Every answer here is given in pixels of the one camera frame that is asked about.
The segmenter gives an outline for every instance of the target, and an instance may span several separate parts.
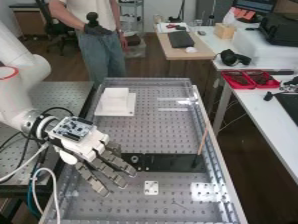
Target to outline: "electronic equipment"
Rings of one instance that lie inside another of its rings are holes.
[[[298,94],[280,93],[276,98],[298,126]]]
[[[194,46],[194,41],[186,31],[172,32],[168,35],[173,48],[188,48]]]
[[[178,17],[177,18],[174,18],[173,16],[169,17],[169,22],[170,23],[184,22],[184,10],[185,10],[185,0],[182,0]]]
[[[262,15],[273,12],[277,0],[234,0],[233,6],[252,10]]]
[[[252,58],[245,55],[236,54],[230,49],[221,52],[222,63],[228,66],[236,66],[238,63],[249,65]]]
[[[298,47],[298,20],[293,19],[293,14],[269,14],[261,22],[260,30],[269,43]]]

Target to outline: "robot finger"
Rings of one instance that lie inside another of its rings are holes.
[[[108,197],[109,190],[107,189],[105,185],[101,183],[96,175],[91,172],[89,168],[83,162],[77,162],[76,169],[81,174],[84,180],[91,184],[93,190],[103,196]]]
[[[128,164],[119,156],[116,156],[112,151],[105,150],[99,156],[107,163],[124,171],[131,177],[137,176],[137,170],[133,166]]]
[[[120,187],[120,188],[125,188],[128,186],[128,182],[127,180],[123,178],[123,176],[120,176],[115,170],[103,162],[101,159],[96,158],[92,163],[89,163],[91,166],[99,170],[105,177],[113,181],[113,183]]]

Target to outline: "office chair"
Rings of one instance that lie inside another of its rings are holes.
[[[68,42],[75,42],[76,46],[79,46],[75,29],[67,26],[57,19],[52,18],[49,8],[48,8],[48,3],[45,3],[44,0],[36,0],[36,4],[40,8],[40,11],[45,19],[45,33],[49,36],[51,42],[56,38],[60,38],[60,40],[56,43],[48,44],[47,52],[49,52],[51,47],[57,46],[60,48],[60,55],[63,56],[64,47]]]

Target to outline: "mounting hole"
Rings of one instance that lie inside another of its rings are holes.
[[[132,160],[132,163],[137,163],[139,162],[139,157],[137,156],[132,156],[131,160]]]

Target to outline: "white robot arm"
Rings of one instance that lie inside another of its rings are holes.
[[[91,168],[99,170],[119,187],[125,188],[127,181],[112,167],[131,177],[137,172],[119,157],[120,145],[109,141],[109,136],[97,130],[92,122],[79,117],[65,117],[60,121],[33,108],[28,90],[49,75],[51,66],[41,56],[31,54],[2,21],[0,61],[4,64],[0,67],[0,122],[48,141],[63,160],[76,165],[83,178],[101,196],[108,196],[109,190]]]

